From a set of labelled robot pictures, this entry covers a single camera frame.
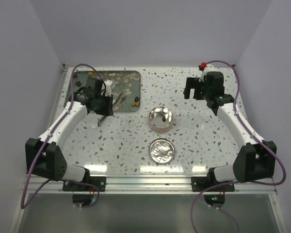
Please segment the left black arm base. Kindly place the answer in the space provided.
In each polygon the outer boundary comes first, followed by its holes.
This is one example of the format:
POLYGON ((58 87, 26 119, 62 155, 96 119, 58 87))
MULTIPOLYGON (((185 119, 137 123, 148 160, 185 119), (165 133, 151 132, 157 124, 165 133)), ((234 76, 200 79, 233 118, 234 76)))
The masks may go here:
POLYGON ((81 182, 69 181, 63 184, 63 191, 66 192, 87 192, 99 191, 104 192, 106 187, 106 177, 104 176, 90 176, 81 182))

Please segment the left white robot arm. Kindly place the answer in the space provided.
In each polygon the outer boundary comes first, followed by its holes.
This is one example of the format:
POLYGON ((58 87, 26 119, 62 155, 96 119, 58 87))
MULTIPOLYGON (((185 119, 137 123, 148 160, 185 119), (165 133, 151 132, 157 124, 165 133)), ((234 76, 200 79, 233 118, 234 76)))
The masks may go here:
POLYGON ((73 181, 79 190, 87 190, 91 178, 87 169, 69 164, 62 152, 75 127, 91 112, 113 115, 113 81, 88 78, 84 87, 73 91, 64 110, 37 139, 25 144, 27 173, 51 181, 73 181))

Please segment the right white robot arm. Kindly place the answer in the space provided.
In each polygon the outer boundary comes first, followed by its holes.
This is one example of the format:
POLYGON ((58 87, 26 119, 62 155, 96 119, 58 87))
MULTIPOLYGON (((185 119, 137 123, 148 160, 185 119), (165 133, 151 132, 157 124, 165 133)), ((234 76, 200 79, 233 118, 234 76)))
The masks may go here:
POLYGON ((185 99, 189 99, 192 90, 193 98, 206 101, 208 108, 225 124, 240 149, 232 164, 209 169, 207 187, 215 191, 224 182, 245 183, 272 177, 276 145, 256 133, 238 106, 233 104, 234 98, 225 93, 223 74, 210 71, 199 78, 188 77, 183 91, 185 99))

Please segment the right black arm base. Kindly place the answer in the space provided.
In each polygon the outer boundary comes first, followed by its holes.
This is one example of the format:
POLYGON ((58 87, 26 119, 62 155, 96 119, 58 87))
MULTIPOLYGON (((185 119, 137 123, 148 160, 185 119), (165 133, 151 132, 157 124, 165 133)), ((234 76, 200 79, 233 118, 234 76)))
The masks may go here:
POLYGON ((223 186, 223 183, 218 183, 217 181, 210 182, 207 177, 195 176, 191 177, 191 186, 193 192, 201 192, 209 187, 219 185, 218 187, 211 189, 210 192, 234 192, 235 187, 233 184, 223 186))

